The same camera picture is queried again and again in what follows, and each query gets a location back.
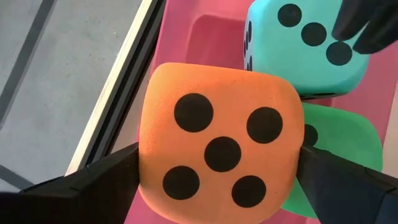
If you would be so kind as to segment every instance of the pink container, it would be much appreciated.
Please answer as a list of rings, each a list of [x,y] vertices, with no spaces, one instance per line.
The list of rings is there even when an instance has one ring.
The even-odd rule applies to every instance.
[[[242,36],[246,13],[253,0],[168,0],[151,71],[165,62],[195,63],[243,69]],[[398,80],[398,44],[371,56],[361,84],[345,96],[312,100],[352,111],[375,125],[384,142]],[[168,224],[142,200],[139,192],[126,224]],[[262,224],[319,224],[318,220],[280,209]]]

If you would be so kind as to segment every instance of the pink surface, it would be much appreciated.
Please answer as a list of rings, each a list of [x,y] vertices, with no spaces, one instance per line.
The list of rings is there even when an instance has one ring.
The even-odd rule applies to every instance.
[[[243,68],[243,30],[253,0],[168,0],[154,55],[153,71],[165,62]],[[333,99],[312,100],[365,116],[384,142],[398,79],[398,44],[371,56],[364,80],[355,91]],[[142,200],[139,192],[126,224],[168,224]],[[262,224],[319,224],[280,209]]]

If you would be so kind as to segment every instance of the gray floor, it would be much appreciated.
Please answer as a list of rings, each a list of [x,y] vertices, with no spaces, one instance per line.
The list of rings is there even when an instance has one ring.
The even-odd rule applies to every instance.
[[[0,1],[0,88],[40,3]],[[57,1],[0,130],[0,165],[33,183],[65,173],[140,3]]]

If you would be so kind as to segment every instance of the die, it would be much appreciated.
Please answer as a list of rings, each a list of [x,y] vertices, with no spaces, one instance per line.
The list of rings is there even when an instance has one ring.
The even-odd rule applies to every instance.
[[[244,28],[245,70],[291,82],[303,100],[344,95],[362,80],[369,56],[331,36],[341,0],[256,0]]]
[[[272,75],[166,63],[142,109],[139,191],[177,223],[259,223],[292,189],[304,138],[294,87]]]
[[[303,103],[303,109],[304,145],[381,171],[382,144],[370,121],[352,112],[310,103]],[[297,179],[282,208],[305,217],[317,217]]]

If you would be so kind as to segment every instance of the black frame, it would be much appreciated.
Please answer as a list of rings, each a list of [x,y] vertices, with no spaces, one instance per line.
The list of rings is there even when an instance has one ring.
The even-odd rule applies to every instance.
[[[165,3],[166,0],[152,0],[80,161],[79,169],[111,152],[155,52]]]

